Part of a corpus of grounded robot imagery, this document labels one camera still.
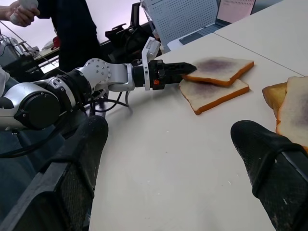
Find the robotic arm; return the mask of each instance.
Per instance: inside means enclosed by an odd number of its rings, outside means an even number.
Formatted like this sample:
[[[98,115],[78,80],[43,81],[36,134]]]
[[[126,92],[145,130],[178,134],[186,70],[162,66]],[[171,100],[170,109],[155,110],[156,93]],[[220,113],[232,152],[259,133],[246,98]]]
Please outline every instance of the robotic arm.
[[[153,60],[159,45],[154,38],[149,38],[140,66],[91,59],[84,67],[60,77],[13,86],[0,98],[0,130],[43,129],[76,105],[95,98],[99,90],[122,92],[143,86],[146,90],[160,90],[166,84],[179,83],[182,75],[196,70],[187,63],[165,64]]]

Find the dark stain on bread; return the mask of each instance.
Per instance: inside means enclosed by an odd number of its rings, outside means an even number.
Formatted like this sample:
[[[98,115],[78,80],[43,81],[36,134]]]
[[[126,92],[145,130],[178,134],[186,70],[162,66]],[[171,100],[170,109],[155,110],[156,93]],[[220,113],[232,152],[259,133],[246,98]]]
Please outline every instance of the dark stain on bread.
[[[305,95],[302,99],[299,99],[299,103],[302,105],[299,110],[298,116],[294,118],[294,124],[296,126],[307,126],[308,125],[308,95]]]
[[[200,71],[205,71],[205,72],[216,72],[220,71],[221,69],[228,69],[232,66],[234,66],[234,62],[230,61],[223,61],[220,59],[210,59],[205,62],[200,62],[197,64],[197,68]]]
[[[221,87],[218,87],[211,83],[203,83],[203,82],[196,82],[194,87],[195,87],[195,93],[200,95],[206,95],[207,97],[211,97],[217,91],[221,90]]]

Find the white table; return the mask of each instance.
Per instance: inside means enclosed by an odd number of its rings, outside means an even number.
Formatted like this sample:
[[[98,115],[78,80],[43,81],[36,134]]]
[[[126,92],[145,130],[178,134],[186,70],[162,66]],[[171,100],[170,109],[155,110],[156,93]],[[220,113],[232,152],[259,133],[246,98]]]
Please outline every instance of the white table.
[[[307,12],[307,0],[284,0],[215,33],[308,75]]]
[[[178,86],[134,90],[132,111],[119,106],[106,117],[91,231],[274,231],[252,195],[230,128],[250,119],[275,130],[261,90],[296,73],[215,34],[160,58],[207,56],[254,60],[242,77],[251,91],[196,116]]]

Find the bread stack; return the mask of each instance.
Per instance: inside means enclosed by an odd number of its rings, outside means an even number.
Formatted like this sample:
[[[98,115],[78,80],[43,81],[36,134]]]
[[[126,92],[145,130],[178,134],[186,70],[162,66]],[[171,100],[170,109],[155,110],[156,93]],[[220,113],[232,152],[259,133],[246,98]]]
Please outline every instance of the bread stack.
[[[253,61],[211,57],[193,65],[197,70],[184,76],[180,90],[196,115],[249,92],[249,85],[238,78],[254,66]]]
[[[308,77],[266,87],[263,96],[277,118],[276,132],[308,151]]]

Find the laptop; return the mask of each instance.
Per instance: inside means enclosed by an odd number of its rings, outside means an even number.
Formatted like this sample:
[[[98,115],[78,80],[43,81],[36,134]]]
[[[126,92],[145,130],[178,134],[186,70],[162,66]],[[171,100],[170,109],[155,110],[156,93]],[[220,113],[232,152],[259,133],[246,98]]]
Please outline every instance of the laptop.
[[[186,45],[251,15],[255,2],[256,0],[221,0],[215,23],[179,39],[180,43]]]

